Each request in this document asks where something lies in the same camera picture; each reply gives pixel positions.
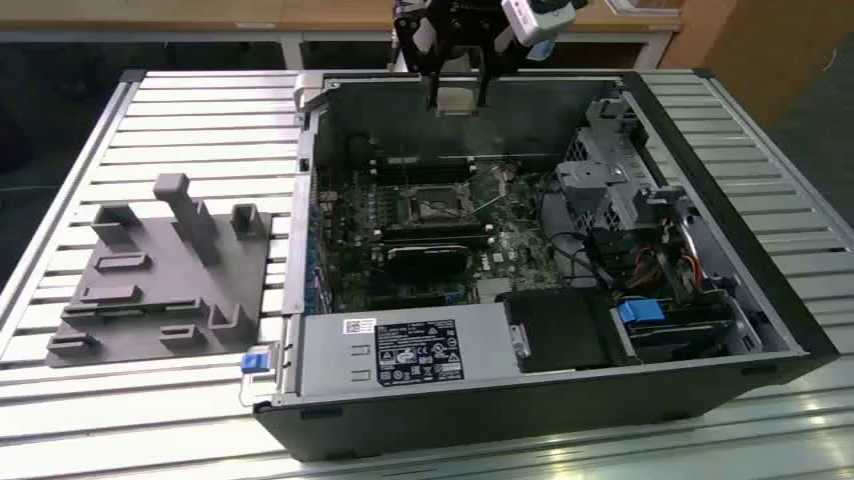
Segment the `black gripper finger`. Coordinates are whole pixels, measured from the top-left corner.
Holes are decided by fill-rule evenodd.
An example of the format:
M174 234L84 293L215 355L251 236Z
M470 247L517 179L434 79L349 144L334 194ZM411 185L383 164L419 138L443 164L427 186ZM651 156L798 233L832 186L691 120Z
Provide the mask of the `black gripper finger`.
M418 73L427 81L427 107L435 108L445 59L434 1L395 1L393 13L399 53L403 55L409 71Z
M490 82L502 75L515 73L525 57L525 46L519 44L510 24L487 29L479 44L479 50L481 69L477 106L485 107Z

